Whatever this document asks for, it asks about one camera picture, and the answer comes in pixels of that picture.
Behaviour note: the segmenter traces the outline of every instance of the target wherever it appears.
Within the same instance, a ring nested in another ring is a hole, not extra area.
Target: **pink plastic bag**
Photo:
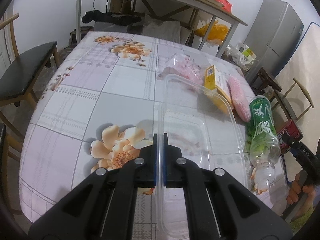
[[[231,3],[229,3],[227,0],[216,0],[216,1],[223,4],[222,9],[224,9],[228,13],[231,13],[231,7],[232,7]]]
[[[167,74],[176,74],[187,78],[193,83],[202,85],[203,79],[200,76],[200,66],[195,63],[189,56],[176,53],[169,59],[158,78],[164,78]]]

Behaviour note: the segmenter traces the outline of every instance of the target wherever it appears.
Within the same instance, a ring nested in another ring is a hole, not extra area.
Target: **red plastic bag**
[[[223,4],[222,9],[224,9],[228,13],[231,13],[231,7],[232,7],[231,3],[229,3],[227,0],[216,0],[216,1]]]

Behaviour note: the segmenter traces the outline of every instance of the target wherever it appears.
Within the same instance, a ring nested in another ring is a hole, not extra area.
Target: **pink sponge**
[[[241,89],[239,80],[237,80],[235,77],[230,77],[228,83],[231,91],[232,103],[239,117],[244,122],[250,122],[251,113],[249,103]]]

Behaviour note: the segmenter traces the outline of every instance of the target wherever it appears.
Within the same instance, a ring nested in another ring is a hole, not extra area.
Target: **plastic bag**
[[[227,46],[226,55],[231,57],[237,66],[245,71],[248,71],[257,57],[249,47],[241,42],[238,42],[236,47]]]
[[[180,43],[180,22],[160,21],[146,14],[142,35]]]
[[[224,9],[228,13],[231,13],[231,7],[232,7],[231,3],[229,3],[227,0],[216,0],[216,1],[219,3],[222,3],[223,5],[222,9]]]
[[[273,90],[273,88],[271,86],[267,86],[264,89],[264,96],[270,100],[273,97],[274,92],[275,91]]]
[[[224,24],[217,23],[218,21],[214,22],[207,38],[207,42],[210,45],[221,45],[229,32],[229,28],[227,26],[225,26]],[[200,29],[195,30],[194,34],[200,37],[204,37],[208,27],[209,24],[201,27]]]
[[[200,75],[200,69],[200,66],[188,55],[176,53],[166,62],[164,69],[159,68],[161,74],[158,75],[158,79],[163,79],[168,74],[176,74],[202,85],[203,79]]]

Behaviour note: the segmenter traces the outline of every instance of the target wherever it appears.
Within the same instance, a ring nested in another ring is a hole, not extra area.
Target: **plastic container lid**
[[[224,168],[245,187],[247,175],[239,130],[229,103],[219,94],[169,74],[164,80],[164,102],[158,116],[156,212],[157,224],[167,235],[189,237],[182,188],[167,189],[163,181],[163,134],[169,145],[199,167]],[[222,100],[227,114],[209,99]]]

